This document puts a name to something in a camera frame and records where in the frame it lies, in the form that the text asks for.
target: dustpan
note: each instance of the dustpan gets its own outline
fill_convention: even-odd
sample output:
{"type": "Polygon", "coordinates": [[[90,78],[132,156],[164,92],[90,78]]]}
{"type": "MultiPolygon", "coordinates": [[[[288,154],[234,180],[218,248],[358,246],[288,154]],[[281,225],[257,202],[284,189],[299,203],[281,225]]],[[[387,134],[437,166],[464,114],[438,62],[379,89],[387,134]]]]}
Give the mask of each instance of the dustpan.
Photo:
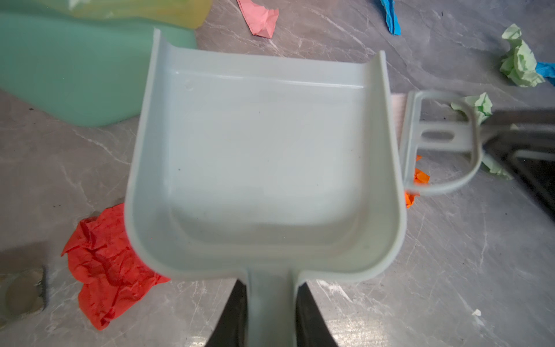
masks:
{"type": "Polygon", "coordinates": [[[426,97],[459,100],[410,94],[399,147],[384,52],[365,64],[226,54],[155,31],[125,201],[131,245],[174,279],[239,278],[247,345],[295,345],[299,285],[379,274],[405,236],[405,189],[443,193],[478,169],[475,117],[421,122],[426,97]],[[471,169],[415,187],[418,148],[470,152],[471,169]]]}

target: yellow plastic bag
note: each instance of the yellow plastic bag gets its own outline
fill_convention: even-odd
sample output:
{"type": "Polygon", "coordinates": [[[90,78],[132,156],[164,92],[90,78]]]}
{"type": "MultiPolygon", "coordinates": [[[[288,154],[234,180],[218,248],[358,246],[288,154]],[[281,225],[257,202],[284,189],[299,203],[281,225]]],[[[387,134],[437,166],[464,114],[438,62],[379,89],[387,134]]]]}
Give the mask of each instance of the yellow plastic bag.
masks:
{"type": "Polygon", "coordinates": [[[117,19],[142,17],[180,27],[201,26],[212,0],[36,0],[76,18],[117,19]]]}

